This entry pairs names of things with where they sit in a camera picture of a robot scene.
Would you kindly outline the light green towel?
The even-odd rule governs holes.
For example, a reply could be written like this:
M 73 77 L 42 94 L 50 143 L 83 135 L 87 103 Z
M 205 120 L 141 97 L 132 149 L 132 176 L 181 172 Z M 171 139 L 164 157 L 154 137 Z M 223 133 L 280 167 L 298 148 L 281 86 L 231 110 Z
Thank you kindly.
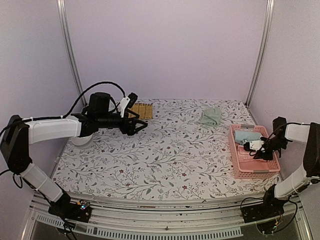
M 217 127 L 222 121 L 222 111 L 219 107 L 207 108 L 202 111 L 199 123 L 209 126 Z

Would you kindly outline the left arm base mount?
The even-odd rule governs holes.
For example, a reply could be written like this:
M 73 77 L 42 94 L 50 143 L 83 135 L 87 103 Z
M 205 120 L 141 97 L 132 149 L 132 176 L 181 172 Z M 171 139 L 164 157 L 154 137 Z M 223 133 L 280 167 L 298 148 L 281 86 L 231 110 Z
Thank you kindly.
M 56 202 L 51 201 L 48 213 L 63 220 L 74 220 L 88 223 L 92 214 L 92 208 L 89 201 L 79 200 L 72 203 L 70 199 L 59 199 Z

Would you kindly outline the pink towel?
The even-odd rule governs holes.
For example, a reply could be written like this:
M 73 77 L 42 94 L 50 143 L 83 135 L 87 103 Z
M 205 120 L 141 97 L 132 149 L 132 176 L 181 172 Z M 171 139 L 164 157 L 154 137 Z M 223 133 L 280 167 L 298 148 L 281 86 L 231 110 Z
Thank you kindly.
M 249 163 L 249 162 L 266 162 L 263 159 L 254 159 L 254 156 L 250 155 L 249 151 L 246 151 L 242 145 L 237 147 L 237 156 L 240 163 Z

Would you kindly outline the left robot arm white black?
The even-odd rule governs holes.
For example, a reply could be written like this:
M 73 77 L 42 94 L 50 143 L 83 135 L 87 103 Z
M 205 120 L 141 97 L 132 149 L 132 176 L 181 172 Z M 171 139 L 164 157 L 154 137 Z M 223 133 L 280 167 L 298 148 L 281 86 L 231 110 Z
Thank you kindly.
M 39 118 L 13 115 L 2 131 L 0 152 L 13 174 L 46 197 L 63 217 L 70 217 L 75 211 L 70 196 L 34 163 L 30 147 L 66 139 L 77 147 L 87 147 L 101 129 L 118 129 L 124 135 L 133 136 L 148 126 L 131 110 L 137 98 L 135 93 L 125 95 L 110 109 L 112 96 L 96 92 L 80 113 Z

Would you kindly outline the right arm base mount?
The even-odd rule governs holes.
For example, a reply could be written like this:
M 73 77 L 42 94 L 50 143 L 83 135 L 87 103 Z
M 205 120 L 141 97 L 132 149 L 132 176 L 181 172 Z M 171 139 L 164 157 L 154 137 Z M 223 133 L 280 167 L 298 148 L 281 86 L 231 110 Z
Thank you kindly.
M 241 215 L 245 223 L 251 223 L 269 218 L 279 217 L 284 214 L 283 206 L 268 205 L 264 203 L 241 207 Z

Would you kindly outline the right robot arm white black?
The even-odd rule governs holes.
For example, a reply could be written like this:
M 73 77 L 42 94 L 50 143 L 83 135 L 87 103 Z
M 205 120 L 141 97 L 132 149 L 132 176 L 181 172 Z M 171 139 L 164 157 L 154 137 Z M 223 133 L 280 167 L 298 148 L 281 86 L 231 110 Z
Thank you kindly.
M 273 117 L 253 117 L 258 125 L 263 125 L 267 128 L 268 133 L 273 130 Z M 284 180 L 291 173 L 293 173 L 303 162 L 306 145 L 303 143 L 292 142 L 289 143 L 286 150 L 282 151 L 282 156 L 279 158 L 280 175 Z M 306 190 L 299 194 L 299 199 L 302 203 L 303 209 L 306 212 L 318 211 L 320 208 L 320 185 L 315 184 L 309 186 Z

